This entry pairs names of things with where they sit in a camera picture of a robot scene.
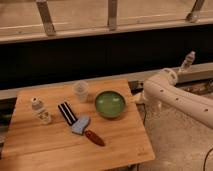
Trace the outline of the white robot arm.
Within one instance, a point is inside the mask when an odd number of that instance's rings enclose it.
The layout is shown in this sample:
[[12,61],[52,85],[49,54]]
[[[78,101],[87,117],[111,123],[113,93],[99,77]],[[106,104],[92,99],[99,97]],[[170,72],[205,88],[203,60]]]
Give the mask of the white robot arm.
[[213,100],[179,88],[178,74],[164,68],[143,82],[143,90],[133,96],[136,104],[150,104],[161,109],[166,103],[213,129]]

